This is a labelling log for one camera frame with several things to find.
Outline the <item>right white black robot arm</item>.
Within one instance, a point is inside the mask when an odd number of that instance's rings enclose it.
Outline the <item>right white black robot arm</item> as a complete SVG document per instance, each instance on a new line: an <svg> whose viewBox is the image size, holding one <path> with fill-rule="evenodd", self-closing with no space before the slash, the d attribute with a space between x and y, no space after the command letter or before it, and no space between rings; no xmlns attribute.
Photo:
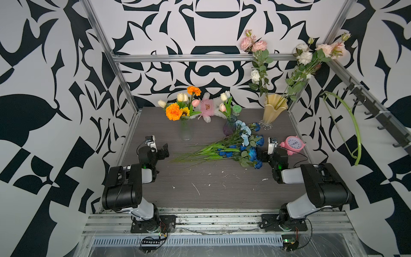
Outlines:
<svg viewBox="0 0 411 257"><path fill-rule="evenodd" d="M326 208L339 208L352 200L351 191L330 163L302 164L289 169L286 154L258 149L257 157L271 166L277 183L304 184L306 189L304 195L281 207L278 224L302 222L310 214Z"/></svg>

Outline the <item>white teddy bear pink shirt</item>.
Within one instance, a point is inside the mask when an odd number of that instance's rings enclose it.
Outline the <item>white teddy bear pink shirt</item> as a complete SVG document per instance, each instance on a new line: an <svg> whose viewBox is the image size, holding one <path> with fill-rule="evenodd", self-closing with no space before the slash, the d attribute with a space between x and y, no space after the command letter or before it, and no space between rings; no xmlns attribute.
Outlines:
<svg viewBox="0 0 411 257"><path fill-rule="evenodd" d="M208 92L204 93L203 98L200 100L200 104L195 108L196 111L201 112L198 119L202 118L206 123L210 123L213 116L227 119L227 117L221 113L219 109L219 106L222 103L223 102L220 97L211 99Z"/></svg>

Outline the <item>clear glass vase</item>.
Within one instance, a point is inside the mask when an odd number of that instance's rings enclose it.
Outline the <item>clear glass vase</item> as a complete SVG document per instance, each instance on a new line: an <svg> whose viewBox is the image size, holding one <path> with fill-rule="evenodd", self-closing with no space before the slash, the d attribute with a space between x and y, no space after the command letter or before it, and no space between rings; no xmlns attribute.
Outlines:
<svg viewBox="0 0 411 257"><path fill-rule="evenodd" d="M193 121L183 120L180 122L180 139L182 141L189 141L193 138Z"/></svg>

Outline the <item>pink alarm clock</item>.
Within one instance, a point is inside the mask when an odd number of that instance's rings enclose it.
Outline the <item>pink alarm clock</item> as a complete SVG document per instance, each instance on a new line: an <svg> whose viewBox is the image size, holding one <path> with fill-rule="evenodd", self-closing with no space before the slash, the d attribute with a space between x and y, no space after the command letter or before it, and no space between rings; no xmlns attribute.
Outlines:
<svg viewBox="0 0 411 257"><path fill-rule="evenodd" d="M280 143L280 148L286 150L288 156L300 154L306 144L298 136L289 136Z"/></svg>

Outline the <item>blue rose low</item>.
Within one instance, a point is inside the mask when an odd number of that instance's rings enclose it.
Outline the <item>blue rose low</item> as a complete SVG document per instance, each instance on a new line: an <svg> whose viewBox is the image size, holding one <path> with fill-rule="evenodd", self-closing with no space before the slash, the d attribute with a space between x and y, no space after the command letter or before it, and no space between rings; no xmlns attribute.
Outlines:
<svg viewBox="0 0 411 257"><path fill-rule="evenodd" d="M257 160L257 161L240 161L240 165L244 168L246 167L253 167L254 169L260 169L262 168L262 162Z"/></svg>

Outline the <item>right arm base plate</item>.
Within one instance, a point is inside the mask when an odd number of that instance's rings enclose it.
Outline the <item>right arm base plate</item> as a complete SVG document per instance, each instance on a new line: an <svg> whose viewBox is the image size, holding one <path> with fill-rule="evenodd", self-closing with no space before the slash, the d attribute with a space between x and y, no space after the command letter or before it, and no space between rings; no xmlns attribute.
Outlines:
<svg viewBox="0 0 411 257"><path fill-rule="evenodd" d="M280 214L263 214L261 215L261 219L259 227L266 232L304 232L308 230L306 220L303 218L293 219L287 215L281 217Z"/></svg>

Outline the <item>light blue carnation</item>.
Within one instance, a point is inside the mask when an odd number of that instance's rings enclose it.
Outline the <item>light blue carnation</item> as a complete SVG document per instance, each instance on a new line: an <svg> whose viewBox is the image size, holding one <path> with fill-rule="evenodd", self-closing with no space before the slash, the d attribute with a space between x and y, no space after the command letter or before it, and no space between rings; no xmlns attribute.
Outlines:
<svg viewBox="0 0 411 257"><path fill-rule="evenodd" d="M238 120L236 121L235 125L236 125L236 130L240 131L242 134L246 134L248 136L252 134L251 129L246 125L246 123Z"/></svg>
<svg viewBox="0 0 411 257"><path fill-rule="evenodd" d="M249 138L250 138L250 136L251 136L251 134L247 134L246 132L245 133L242 133L241 134L241 139L243 140L243 142L241 143L241 145L243 146L243 147L248 147L249 146Z"/></svg>

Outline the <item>mixed sunflower bouquet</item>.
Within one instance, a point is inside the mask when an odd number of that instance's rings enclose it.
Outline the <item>mixed sunflower bouquet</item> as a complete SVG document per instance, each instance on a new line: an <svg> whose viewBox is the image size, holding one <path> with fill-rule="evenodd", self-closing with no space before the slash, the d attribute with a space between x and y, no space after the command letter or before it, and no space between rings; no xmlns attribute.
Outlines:
<svg viewBox="0 0 411 257"><path fill-rule="evenodd" d="M165 111L167 118L171 121L187 121L199 117L202 112L195 110L201 101L197 99L201 95L201 90L195 86L189 86L187 93L178 93L177 100L167 103L158 101L158 105Z"/></svg>

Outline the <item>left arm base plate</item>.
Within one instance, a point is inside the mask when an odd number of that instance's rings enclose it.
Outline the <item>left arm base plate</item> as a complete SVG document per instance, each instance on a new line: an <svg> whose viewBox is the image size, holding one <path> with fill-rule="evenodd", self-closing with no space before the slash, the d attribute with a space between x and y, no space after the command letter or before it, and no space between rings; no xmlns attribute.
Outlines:
<svg viewBox="0 0 411 257"><path fill-rule="evenodd" d="M160 215L154 216L150 220L138 220L132 217L131 233L166 233L172 231L176 227L175 215Z"/></svg>

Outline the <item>yellow wavy glass vase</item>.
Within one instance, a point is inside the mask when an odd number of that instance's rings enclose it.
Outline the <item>yellow wavy glass vase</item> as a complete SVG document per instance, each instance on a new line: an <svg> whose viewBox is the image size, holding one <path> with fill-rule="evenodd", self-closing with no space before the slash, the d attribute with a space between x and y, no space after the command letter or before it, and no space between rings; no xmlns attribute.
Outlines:
<svg viewBox="0 0 411 257"><path fill-rule="evenodd" d="M269 94L264 101L264 115L259 122L264 130L272 128L273 122L283 112L288 110L287 99L279 94Z"/></svg>

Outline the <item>tulip bouquet blue white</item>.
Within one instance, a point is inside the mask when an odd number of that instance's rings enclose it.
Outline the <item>tulip bouquet blue white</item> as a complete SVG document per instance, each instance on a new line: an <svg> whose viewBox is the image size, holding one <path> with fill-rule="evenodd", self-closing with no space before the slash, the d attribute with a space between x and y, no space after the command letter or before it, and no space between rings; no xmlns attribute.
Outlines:
<svg viewBox="0 0 411 257"><path fill-rule="evenodd" d="M220 95L221 104L219 105L219 112L221 112L228 120L232 115L232 96L229 91L225 91Z"/></svg>

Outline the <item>black hook rail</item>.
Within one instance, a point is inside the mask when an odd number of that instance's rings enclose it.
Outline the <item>black hook rail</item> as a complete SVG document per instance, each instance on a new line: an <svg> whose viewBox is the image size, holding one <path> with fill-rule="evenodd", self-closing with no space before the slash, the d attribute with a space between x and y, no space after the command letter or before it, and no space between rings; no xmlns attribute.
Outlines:
<svg viewBox="0 0 411 257"><path fill-rule="evenodd" d="M393 144L394 148L402 148L408 155L411 154L411 132L403 126L402 123L394 116L394 114L385 108L377 98L375 98L364 85L355 84L352 77L343 79L347 85L345 91L350 91L355 95L355 103L364 106L367 111L366 116L376 119L380 126L379 130L387 131L391 137L396 141Z"/></svg>

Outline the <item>blue rose from sunflower bouquet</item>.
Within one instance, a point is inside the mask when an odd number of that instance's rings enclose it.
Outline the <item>blue rose from sunflower bouquet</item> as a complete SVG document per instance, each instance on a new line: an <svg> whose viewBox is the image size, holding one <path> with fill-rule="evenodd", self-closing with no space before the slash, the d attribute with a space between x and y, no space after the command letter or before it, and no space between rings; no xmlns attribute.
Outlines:
<svg viewBox="0 0 411 257"><path fill-rule="evenodd" d="M260 129L261 129L261 127L258 123L252 123L252 130L254 132L258 132L258 131L260 131Z"/></svg>

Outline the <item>purple glass vase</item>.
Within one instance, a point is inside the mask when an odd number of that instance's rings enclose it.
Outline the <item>purple glass vase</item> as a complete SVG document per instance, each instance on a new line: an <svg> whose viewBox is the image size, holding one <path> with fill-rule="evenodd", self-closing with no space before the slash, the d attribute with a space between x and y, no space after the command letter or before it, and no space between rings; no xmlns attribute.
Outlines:
<svg viewBox="0 0 411 257"><path fill-rule="evenodd" d="M224 126L223 126L223 133L226 136L233 135L236 131L236 123L237 119L236 118L229 118L226 120Z"/></svg>

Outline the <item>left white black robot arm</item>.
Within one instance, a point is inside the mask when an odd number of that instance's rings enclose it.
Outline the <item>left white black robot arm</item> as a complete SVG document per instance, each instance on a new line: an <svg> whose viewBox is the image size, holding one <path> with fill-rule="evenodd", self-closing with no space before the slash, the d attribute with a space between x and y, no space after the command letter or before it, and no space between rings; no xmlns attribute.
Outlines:
<svg viewBox="0 0 411 257"><path fill-rule="evenodd" d="M161 222L158 209L143 197L142 186L156 181L159 173L157 162L170 156L168 144L160 149L144 146L137 153L137 164L110 168L102 206L107 211L130 214L136 224L145 226L147 230L156 230Z"/></svg>

